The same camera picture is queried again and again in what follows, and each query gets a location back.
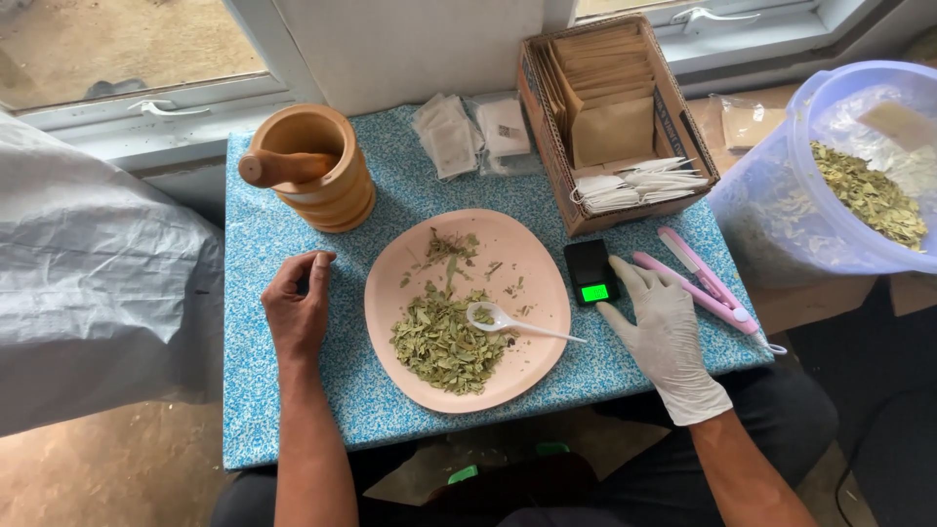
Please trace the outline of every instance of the forearm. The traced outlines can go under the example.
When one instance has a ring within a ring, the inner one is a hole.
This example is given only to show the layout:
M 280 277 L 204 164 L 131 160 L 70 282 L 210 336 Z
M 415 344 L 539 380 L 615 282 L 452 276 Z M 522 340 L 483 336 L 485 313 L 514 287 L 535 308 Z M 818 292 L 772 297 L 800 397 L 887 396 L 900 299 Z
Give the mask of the forearm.
M 348 456 L 319 368 L 308 363 L 281 366 L 275 526 L 357 524 Z
M 690 425 L 690 433 L 727 527 L 816 527 L 734 410 Z

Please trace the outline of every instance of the blue speckled tablecloth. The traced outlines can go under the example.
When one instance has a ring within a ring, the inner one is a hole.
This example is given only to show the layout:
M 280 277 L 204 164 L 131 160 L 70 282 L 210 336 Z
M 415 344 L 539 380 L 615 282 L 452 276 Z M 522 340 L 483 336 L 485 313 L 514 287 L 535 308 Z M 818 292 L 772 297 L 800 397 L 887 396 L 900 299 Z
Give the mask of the blue speckled tablecloth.
M 226 469 L 276 461 L 276 361 L 260 292 L 284 258 L 313 248 L 338 253 L 333 264 L 329 330 L 320 361 L 329 403 L 349 449 L 554 412 L 651 388 L 599 312 L 579 308 L 573 301 L 562 257 L 570 240 L 546 176 L 491 178 L 469 173 L 448 184 L 435 181 L 433 163 L 409 125 L 416 108 L 402 106 L 351 119 L 378 198 L 371 217 L 361 227 L 342 234 L 311 229 L 271 190 L 246 184 L 237 173 L 237 161 L 251 134 L 231 134 L 225 221 Z M 474 414 L 439 414 L 408 399 L 381 367 L 364 323 L 364 282 L 380 252 L 406 229 L 437 214 L 472 207 L 512 216 L 543 242 L 570 292 L 572 333 L 592 344 L 568 347 L 553 370 L 517 399 Z M 630 223 L 576 241 L 603 237 L 612 254 L 628 259 L 632 252 L 642 250 L 689 278 L 658 239 L 661 225 L 675 229 L 753 312 L 706 200 L 676 216 Z M 631 301 L 623 296 L 618 306 L 633 320 Z M 719 373 L 772 361 L 770 354 L 755 348 L 750 339 L 712 314 L 698 307 L 697 314 L 709 371 Z

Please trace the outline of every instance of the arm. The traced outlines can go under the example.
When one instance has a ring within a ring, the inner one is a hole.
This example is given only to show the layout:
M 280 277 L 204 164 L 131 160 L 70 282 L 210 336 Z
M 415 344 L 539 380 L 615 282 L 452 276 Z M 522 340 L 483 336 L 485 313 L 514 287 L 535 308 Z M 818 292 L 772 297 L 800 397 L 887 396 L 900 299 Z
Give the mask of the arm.
M 609 304 L 599 311 L 654 383 L 679 427 L 690 427 L 706 481 L 727 527 L 816 527 L 787 482 L 742 427 L 725 388 L 703 365 L 693 300 L 679 278 L 613 256 L 637 325 Z
M 279 367 L 276 527 L 358 524 L 348 457 L 319 376 L 334 259 L 327 251 L 288 258 L 260 296 Z M 297 294 L 303 277 L 306 296 Z
M 690 434 L 727 527 L 817 527 L 807 507 L 742 428 L 735 411 L 690 425 Z

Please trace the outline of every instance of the wooden pestle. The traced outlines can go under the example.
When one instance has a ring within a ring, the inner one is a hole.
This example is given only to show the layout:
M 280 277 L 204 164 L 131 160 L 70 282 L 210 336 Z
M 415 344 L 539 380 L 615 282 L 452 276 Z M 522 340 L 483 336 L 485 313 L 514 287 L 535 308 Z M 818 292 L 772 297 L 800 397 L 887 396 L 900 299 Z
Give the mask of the wooden pestle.
M 281 183 L 307 183 L 332 171 L 339 156 L 333 154 L 277 154 L 269 150 L 248 150 L 238 162 L 237 171 L 249 184 L 269 188 Z

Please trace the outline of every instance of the pink hair straightener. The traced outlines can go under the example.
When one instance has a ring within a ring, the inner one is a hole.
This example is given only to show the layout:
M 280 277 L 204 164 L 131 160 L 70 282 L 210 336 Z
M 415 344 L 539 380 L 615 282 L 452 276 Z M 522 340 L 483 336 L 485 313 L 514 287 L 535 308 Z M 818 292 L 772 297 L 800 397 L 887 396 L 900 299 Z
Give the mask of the pink hair straightener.
M 693 252 L 693 249 L 691 249 L 673 229 L 670 227 L 661 227 L 657 230 L 657 236 L 661 239 L 663 244 L 677 256 L 677 259 L 680 260 L 691 273 L 699 278 L 700 283 L 703 284 L 706 290 L 703 291 L 696 287 L 690 283 L 689 280 L 680 276 L 678 272 L 658 262 L 653 256 L 646 252 L 635 252 L 633 254 L 634 262 L 638 266 L 653 271 L 670 273 L 671 275 L 679 277 L 680 283 L 683 284 L 683 289 L 690 293 L 694 302 L 703 306 L 706 310 L 723 319 L 727 324 L 745 335 L 752 336 L 755 342 L 762 348 L 766 348 L 777 355 L 787 353 L 787 350 L 781 346 L 769 344 L 767 342 L 767 339 L 761 334 L 758 323 L 754 321 L 748 310 L 729 292 L 729 288 L 725 287 L 722 280 L 716 277 L 712 269 L 710 269 L 705 262 L 700 260 L 700 257 Z

